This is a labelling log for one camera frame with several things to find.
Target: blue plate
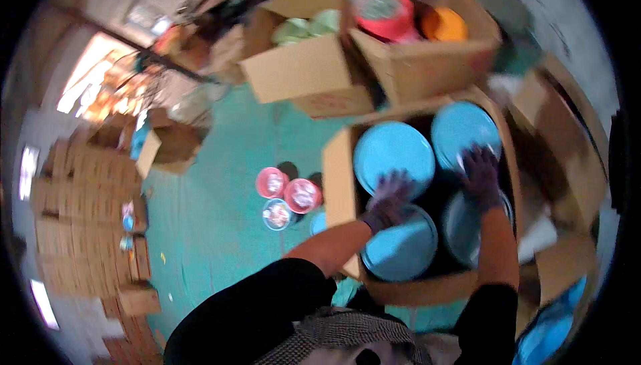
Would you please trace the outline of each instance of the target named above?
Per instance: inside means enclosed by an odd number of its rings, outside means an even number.
[[[438,233],[432,218],[416,205],[400,226],[376,234],[361,252],[361,259],[379,279],[406,282],[425,272],[437,253]]]
[[[456,102],[438,111],[431,135],[435,156],[443,169],[464,171],[461,152],[474,143],[489,145],[497,157],[501,155],[499,129],[483,109],[469,102]]]
[[[412,126],[387,121],[368,129],[354,150],[354,173],[365,191],[374,194],[378,178],[407,169],[416,180],[411,199],[418,198],[434,177],[436,163],[428,140]]]
[[[505,214],[513,228],[512,206],[502,191],[501,199]],[[481,214],[476,205],[466,199],[462,191],[454,195],[443,212],[443,237],[445,247],[460,264],[470,269],[478,267],[481,249]]]
[[[309,234],[316,235],[320,232],[324,232],[326,228],[327,221],[325,217],[325,211],[323,210],[321,213],[314,216],[311,220],[311,223],[309,224]]]

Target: black shirt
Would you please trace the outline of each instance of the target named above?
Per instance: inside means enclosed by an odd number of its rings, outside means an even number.
[[[233,358],[249,364],[293,334],[293,321],[328,306],[336,283],[309,261],[278,260],[205,300],[183,319],[165,347],[165,363],[203,364]],[[510,364],[514,354],[517,293],[482,286],[454,327],[462,354],[457,364],[492,359]]]

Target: green painted floor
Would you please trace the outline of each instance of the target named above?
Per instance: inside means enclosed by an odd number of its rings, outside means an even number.
[[[146,237],[162,313],[148,317],[165,338],[207,297],[277,260],[309,236],[315,210],[283,232],[264,226],[258,172],[290,161],[300,177],[320,172],[323,146],[352,119],[311,120],[288,102],[260,105],[247,84],[214,104],[213,128],[182,176],[152,171]],[[388,308],[416,330],[453,325],[465,302]]]

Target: hand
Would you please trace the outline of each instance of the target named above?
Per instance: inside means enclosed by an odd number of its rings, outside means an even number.
[[[372,235],[389,227],[400,225],[405,220],[403,209],[409,202],[414,181],[407,176],[407,170],[400,175],[393,170],[389,176],[381,176],[374,197],[367,204],[367,211],[360,217]]]
[[[461,177],[463,186],[476,201],[481,213],[493,207],[502,206],[499,194],[498,160],[485,147],[472,145],[472,149],[463,152],[463,165],[466,175]]]

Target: person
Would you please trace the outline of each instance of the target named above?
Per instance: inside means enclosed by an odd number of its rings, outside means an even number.
[[[358,220],[309,238],[196,307],[169,337],[165,363],[511,364],[518,259],[497,159],[474,146],[463,163],[462,183],[482,212],[481,249],[477,288],[450,335],[415,336],[361,291],[348,308],[329,307],[336,291],[331,276],[373,235],[403,221],[411,181],[394,171],[381,178]]]

